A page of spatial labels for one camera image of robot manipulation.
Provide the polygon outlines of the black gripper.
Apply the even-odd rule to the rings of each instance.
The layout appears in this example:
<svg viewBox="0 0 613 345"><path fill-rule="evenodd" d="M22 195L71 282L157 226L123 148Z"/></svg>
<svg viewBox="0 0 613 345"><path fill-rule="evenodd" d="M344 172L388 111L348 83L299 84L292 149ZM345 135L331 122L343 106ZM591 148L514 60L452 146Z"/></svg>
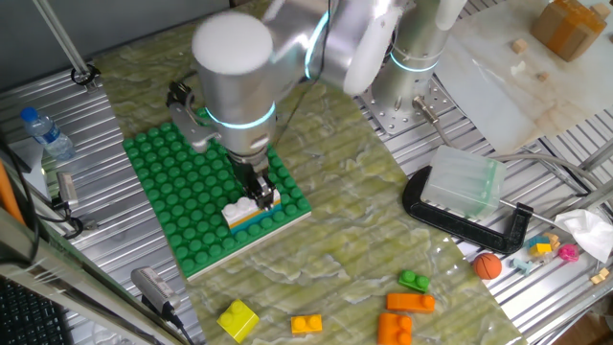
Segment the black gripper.
<svg viewBox="0 0 613 345"><path fill-rule="evenodd" d="M242 184L245 195L262 210L271 210L274 204L275 186L268 178L269 160L267 150L240 155L229 151L236 179Z"/></svg>

